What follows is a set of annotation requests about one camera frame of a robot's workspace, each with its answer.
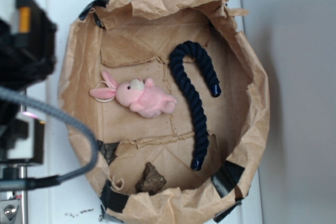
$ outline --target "rope end cap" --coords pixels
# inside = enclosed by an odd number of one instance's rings
[[[193,162],[191,164],[191,168],[193,170],[201,170],[202,165],[203,165],[203,161],[204,161],[203,158],[202,159],[200,159],[200,158],[194,158]]]
[[[218,97],[218,96],[220,96],[220,94],[222,93],[222,91],[221,91],[221,89],[220,89],[220,87],[219,87],[219,85],[213,85],[212,87],[211,87],[211,93],[212,93],[212,96],[213,97]]]

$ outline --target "gray wall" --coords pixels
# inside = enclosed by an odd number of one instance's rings
[[[264,224],[336,222],[336,0],[242,0],[270,80]]]

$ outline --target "bunny face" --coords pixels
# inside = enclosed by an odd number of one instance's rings
[[[139,78],[130,82],[123,82],[117,87],[115,98],[121,105],[129,107],[131,103],[139,100],[144,89],[145,84]]]

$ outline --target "debris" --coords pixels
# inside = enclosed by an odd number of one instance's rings
[[[91,211],[93,211],[94,209],[92,208],[92,209],[88,209],[88,210],[83,210],[83,211],[81,211],[80,213],[82,214],[82,213],[84,213],[84,212],[91,212]]]
[[[71,217],[75,217],[72,213],[69,213],[69,212],[67,212],[67,213],[65,213],[65,216],[71,216]]]
[[[156,194],[167,183],[164,176],[159,174],[151,163],[146,164],[143,178],[135,185],[138,192],[148,192],[149,195]]]

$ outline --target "black tape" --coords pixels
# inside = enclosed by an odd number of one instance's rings
[[[100,21],[97,13],[93,13],[93,19],[95,20],[94,22],[96,23],[97,26],[99,26],[100,28],[105,29],[103,23]]]
[[[111,181],[106,180],[100,200],[105,209],[109,208],[114,212],[122,213],[123,209],[127,204],[129,196],[116,193],[111,189],[111,186]]]
[[[108,165],[116,158],[114,153],[118,148],[119,143],[105,144],[104,142],[97,140],[98,150],[103,154]]]
[[[245,168],[239,165],[225,161],[224,165],[211,176],[211,181],[221,198],[236,187],[244,170]]]
[[[231,212],[237,207],[240,206],[242,203],[243,199],[236,199],[236,203],[230,207],[229,209],[219,213],[216,215],[216,217],[213,219],[214,222],[216,223],[220,223],[226,216],[228,216],[229,214],[231,214]]]
[[[91,3],[88,4],[87,7],[85,7],[85,9],[79,14],[79,19],[80,19],[80,20],[84,20],[84,19],[88,16],[90,10],[91,10],[93,7],[95,7],[95,6],[100,6],[100,7],[104,7],[104,8],[106,8],[106,6],[109,4],[109,1],[110,1],[110,0],[95,0],[95,1],[91,2]]]
[[[100,205],[100,209],[101,209],[101,215],[99,217],[100,222],[102,222],[103,220],[109,220],[112,221],[113,223],[124,223],[123,221],[117,219],[116,217],[109,215],[104,209],[104,206]]]

